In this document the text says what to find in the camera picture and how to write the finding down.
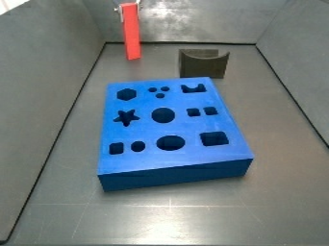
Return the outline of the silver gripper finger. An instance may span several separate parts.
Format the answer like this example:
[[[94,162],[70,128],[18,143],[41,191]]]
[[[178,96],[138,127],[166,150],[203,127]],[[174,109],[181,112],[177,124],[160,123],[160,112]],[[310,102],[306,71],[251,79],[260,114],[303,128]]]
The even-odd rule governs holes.
[[[121,22],[124,22],[124,9],[122,9],[122,6],[121,6],[121,3],[118,2],[118,0],[113,0],[114,4],[116,4],[116,7],[114,7],[114,11],[118,13],[120,15],[120,20]]]
[[[142,9],[142,0],[137,0],[136,3],[137,3],[137,6],[138,6],[138,11],[140,11]]]

